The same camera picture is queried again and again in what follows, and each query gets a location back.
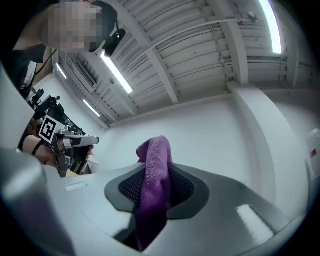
black cap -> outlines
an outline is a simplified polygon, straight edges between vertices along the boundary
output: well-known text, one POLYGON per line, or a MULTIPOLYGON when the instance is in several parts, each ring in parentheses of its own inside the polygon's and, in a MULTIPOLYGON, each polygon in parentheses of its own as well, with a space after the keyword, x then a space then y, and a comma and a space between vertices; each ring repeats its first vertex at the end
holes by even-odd
POLYGON ((91 3, 93 6, 102 8, 102 35, 97 37, 96 42, 90 43, 89 52, 96 51, 103 41, 107 41, 115 28, 117 23, 118 13, 117 11, 110 5, 102 1, 95 1, 91 3))

purple fabric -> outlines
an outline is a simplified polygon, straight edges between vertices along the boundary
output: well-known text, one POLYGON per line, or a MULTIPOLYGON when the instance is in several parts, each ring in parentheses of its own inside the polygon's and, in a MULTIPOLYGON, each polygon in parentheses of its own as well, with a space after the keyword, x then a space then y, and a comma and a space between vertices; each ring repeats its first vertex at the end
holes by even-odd
POLYGON ((167 223, 171 208, 171 180, 168 163, 172 163, 170 143, 164 136, 148 139, 136 150, 138 163, 146 163, 140 204, 135 212, 139 250, 146 249, 167 223))

black wristband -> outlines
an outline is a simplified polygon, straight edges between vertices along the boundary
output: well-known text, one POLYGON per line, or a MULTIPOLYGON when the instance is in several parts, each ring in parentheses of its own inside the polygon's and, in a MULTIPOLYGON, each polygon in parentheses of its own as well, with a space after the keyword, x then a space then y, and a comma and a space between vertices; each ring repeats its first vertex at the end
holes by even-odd
POLYGON ((45 142, 45 141, 42 139, 42 140, 40 140, 40 142, 35 146, 34 150, 32 151, 32 155, 33 155, 33 156, 37 153, 38 149, 40 148, 40 146, 41 146, 44 142, 45 142))

black and white square marker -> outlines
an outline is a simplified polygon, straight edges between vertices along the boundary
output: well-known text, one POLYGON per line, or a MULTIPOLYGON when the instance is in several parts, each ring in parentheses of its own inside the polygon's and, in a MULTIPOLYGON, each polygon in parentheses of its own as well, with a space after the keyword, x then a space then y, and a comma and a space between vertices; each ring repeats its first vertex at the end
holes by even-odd
POLYGON ((39 134, 45 137, 47 140, 51 141, 52 136, 54 135, 54 131, 56 128, 57 123, 53 120, 47 118, 44 121, 44 124, 41 127, 39 134))

tube light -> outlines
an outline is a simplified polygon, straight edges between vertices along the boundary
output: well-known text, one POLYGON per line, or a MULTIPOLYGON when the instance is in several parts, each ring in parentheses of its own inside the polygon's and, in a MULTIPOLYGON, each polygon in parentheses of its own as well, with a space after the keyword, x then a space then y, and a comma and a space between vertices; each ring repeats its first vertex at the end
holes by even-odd
POLYGON ((268 0, 258 0, 262 6, 264 11, 266 20, 268 22, 271 41, 272 41, 272 50, 275 54, 281 54, 281 40, 280 40, 280 32, 277 24, 275 13, 268 2, 268 0))
POLYGON ((127 83, 127 81, 124 79, 122 74, 119 72, 115 64, 111 61, 110 58, 105 56, 105 52, 103 51, 101 53, 101 58, 103 59, 104 63, 108 66, 108 68, 111 70, 115 78, 119 81, 119 83, 122 85, 122 87, 125 89, 127 94, 132 93, 131 86, 127 83))
POLYGON ((59 64, 58 63, 56 63, 56 66, 57 66, 57 71, 58 72, 61 72, 61 74, 63 75, 63 77, 64 77, 64 79, 67 79, 67 76, 65 75, 65 73, 62 71, 62 69, 61 69, 61 67, 59 66, 59 64))
POLYGON ((83 102, 84 102, 84 104, 86 104, 86 105, 88 106, 89 109, 91 109, 91 110, 93 111, 93 113, 95 113, 95 114, 98 116, 98 118, 100 117, 100 115, 97 113, 97 111, 95 111, 95 110, 92 108, 92 106, 90 106, 90 105, 88 104, 88 102, 86 102, 85 100, 83 100, 83 102))

